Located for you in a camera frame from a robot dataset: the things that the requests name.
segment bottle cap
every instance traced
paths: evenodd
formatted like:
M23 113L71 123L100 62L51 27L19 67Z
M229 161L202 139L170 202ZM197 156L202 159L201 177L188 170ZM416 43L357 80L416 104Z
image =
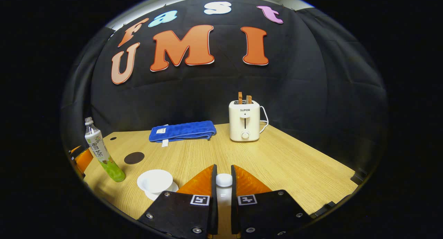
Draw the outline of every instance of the bottle cap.
M230 187L232 185L232 176L228 173L220 173L215 177L215 184L219 187Z
M85 126L90 125L92 123L94 123L94 121L92 120L92 117L88 117L88 118L84 119Z

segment plastic bottle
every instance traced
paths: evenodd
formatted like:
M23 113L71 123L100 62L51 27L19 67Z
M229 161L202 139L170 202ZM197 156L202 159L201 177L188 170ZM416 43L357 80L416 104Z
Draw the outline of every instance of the plastic bottle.
M217 203L220 206L231 205L232 176L228 173L220 173L215 178Z
M94 121L91 117L84 119L84 125L86 127L86 133L84 138L89 144L91 151L94 153L95 157L100 162L100 165L104 168L106 173L115 181L122 182L126 175L117 166L117 164L109 155L108 149L106 149L105 142L101 136L101 131L93 125Z

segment white bowl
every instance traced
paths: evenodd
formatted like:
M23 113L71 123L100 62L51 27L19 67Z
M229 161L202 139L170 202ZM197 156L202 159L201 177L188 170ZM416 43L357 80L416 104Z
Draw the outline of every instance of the white bowl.
M137 178L137 185L144 192L162 192L171 187L172 175L165 170L149 170Z

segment letter m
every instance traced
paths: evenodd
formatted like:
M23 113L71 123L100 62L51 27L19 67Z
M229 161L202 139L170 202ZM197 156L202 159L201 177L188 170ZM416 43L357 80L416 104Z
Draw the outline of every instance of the letter m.
M188 48L189 56L185 59L187 65L211 64L214 57L209 53L209 32L213 29L212 25L194 26L182 40L173 31L156 34L153 37L156 41L154 63L150 70L156 72L169 66L169 62L165 61L165 53L174 66L179 66Z

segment blue towel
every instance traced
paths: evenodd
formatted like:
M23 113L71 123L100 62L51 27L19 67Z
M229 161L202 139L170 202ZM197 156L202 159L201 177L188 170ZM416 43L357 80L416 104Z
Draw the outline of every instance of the blue towel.
M149 135L150 142L161 143L163 140L181 141L184 139L207 139L215 135L212 121L190 122L170 126L153 127Z

